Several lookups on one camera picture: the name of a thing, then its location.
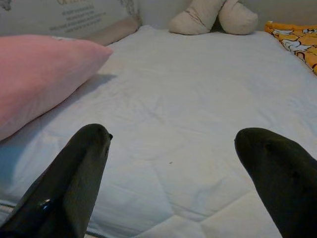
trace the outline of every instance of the pink pillow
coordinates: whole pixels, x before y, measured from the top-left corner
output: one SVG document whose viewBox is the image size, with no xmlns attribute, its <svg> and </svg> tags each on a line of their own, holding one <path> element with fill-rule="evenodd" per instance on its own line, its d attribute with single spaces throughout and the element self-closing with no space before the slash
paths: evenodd
<svg viewBox="0 0 317 238">
<path fill-rule="evenodd" d="M 0 37 L 0 140 L 69 97 L 112 50 L 67 38 Z"/>
</svg>

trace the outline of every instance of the white mattress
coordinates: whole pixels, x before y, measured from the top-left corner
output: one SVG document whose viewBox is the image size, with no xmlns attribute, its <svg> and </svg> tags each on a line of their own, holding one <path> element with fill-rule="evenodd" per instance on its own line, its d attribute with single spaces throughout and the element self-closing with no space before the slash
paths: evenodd
<svg viewBox="0 0 317 238">
<path fill-rule="evenodd" d="M 269 34 L 142 27 L 99 74 L 0 143 L 14 205 L 89 123 L 114 135 L 89 230 L 108 238 L 280 238 L 234 149 L 264 127 L 317 155 L 317 78 Z"/>
</svg>

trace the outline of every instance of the stuffed toy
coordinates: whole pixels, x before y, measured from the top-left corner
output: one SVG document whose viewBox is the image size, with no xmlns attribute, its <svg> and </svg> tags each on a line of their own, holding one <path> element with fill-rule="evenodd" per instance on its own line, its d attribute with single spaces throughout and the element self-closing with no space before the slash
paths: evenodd
<svg viewBox="0 0 317 238">
<path fill-rule="evenodd" d="M 211 31 L 219 17 L 224 31 L 235 35 L 248 35 L 258 25 L 258 15 L 239 0 L 193 0 L 190 6 L 169 23 L 169 31 L 183 35 L 199 35 Z"/>
</svg>

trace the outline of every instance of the orange patterned fabric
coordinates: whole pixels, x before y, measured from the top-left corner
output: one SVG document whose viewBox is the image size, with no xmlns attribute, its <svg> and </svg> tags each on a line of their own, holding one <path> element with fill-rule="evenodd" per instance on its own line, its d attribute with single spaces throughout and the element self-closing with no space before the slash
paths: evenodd
<svg viewBox="0 0 317 238">
<path fill-rule="evenodd" d="M 265 31 L 277 38 L 317 74 L 317 25 L 296 26 L 267 22 Z"/>
</svg>

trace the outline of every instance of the wall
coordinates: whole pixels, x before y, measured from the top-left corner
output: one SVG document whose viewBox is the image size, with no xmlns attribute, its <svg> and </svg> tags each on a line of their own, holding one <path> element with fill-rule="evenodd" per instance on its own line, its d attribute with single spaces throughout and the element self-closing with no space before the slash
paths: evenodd
<svg viewBox="0 0 317 238">
<path fill-rule="evenodd" d="M 186 9 L 191 0 L 139 0 L 145 25 L 167 28 L 176 14 Z M 294 24 L 317 24 L 317 0 L 242 0 L 259 15 L 259 30 L 267 21 Z"/>
</svg>

